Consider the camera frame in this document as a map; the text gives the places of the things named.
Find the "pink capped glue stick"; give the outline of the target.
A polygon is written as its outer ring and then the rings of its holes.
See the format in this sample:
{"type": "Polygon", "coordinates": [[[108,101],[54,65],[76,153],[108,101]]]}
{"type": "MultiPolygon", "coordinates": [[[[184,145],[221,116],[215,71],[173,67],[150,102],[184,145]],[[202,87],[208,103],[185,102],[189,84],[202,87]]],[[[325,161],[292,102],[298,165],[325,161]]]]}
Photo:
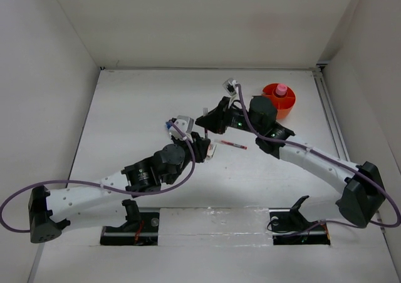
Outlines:
{"type": "Polygon", "coordinates": [[[278,98],[284,98],[286,97],[288,92],[288,87],[285,84],[279,83],[276,85],[276,88],[274,90],[274,94],[278,98]]]}

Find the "orange gel pen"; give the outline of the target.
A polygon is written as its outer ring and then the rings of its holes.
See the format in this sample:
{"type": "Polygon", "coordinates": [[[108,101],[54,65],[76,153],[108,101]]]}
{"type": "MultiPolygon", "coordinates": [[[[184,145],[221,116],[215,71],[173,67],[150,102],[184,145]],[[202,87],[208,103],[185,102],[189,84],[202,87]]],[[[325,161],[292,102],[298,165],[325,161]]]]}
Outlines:
{"type": "MultiPolygon", "coordinates": [[[[208,114],[208,108],[203,108],[203,117],[207,116],[208,114]]],[[[204,121],[204,138],[208,138],[208,129],[207,129],[207,123],[204,121]]]]}

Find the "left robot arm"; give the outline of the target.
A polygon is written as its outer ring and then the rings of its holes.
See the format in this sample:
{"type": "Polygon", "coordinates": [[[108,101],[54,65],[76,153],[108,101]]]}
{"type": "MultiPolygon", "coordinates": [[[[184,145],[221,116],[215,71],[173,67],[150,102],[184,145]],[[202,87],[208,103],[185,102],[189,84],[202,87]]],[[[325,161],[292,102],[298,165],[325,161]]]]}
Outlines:
{"type": "Polygon", "coordinates": [[[163,184],[177,186],[184,169],[205,162],[211,147],[210,139],[196,132],[186,140],[171,139],[151,157],[97,182],[70,182],[56,190],[48,189],[45,183],[33,187],[28,203],[31,243],[49,242],[69,230],[102,225],[108,217],[117,229],[138,230],[142,218],[135,199],[161,194],[163,184]]]}

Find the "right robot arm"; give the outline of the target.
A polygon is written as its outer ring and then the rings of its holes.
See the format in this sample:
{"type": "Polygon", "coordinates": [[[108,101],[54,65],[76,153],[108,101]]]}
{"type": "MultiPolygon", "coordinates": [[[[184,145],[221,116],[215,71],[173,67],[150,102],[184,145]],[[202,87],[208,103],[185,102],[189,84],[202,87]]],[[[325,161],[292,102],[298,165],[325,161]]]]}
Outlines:
{"type": "Polygon", "coordinates": [[[336,201],[340,214],[351,224],[365,228],[385,200],[377,189],[383,187],[378,168],[370,162],[347,163],[342,168],[339,167],[341,160],[325,153],[315,155],[307,151],[305,144],[298,147],[302,140],[276,121],[277,113],[267,97],[253,97],[248,111],[242,111],[225,96],[216,108],[198,117],[195,123],[219,135],[229,127],[258,132],[256,144],[264,153],[297,165],[331,185],[341,194],[336,201]]]}

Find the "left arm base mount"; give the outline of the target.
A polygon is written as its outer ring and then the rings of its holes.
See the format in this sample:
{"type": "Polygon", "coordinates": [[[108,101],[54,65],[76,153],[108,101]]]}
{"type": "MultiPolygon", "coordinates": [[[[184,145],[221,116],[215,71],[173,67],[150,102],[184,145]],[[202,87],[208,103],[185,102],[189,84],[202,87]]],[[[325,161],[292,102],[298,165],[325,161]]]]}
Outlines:
{"type": "Polygon", "coordinates": [[[157,246],[160,209],[139,208],[134,200],[123,200],[125,222],[118,227],[102,228],[100,245],[103,246],[157,246]]]}

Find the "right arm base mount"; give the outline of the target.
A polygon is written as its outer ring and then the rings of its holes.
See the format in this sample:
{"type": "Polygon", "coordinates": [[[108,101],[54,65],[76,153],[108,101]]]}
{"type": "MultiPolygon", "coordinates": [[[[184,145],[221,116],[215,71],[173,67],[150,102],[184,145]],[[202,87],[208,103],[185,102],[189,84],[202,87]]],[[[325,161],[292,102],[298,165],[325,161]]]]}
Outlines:
{"type": "Polygon", "coordinates": [[[331,245],[328,228],[318,221],[309,222],[299,211],[310,196],[299,198],[290,208],[269,209],[267,231],[272,233],[273,245],[331,245]]]}

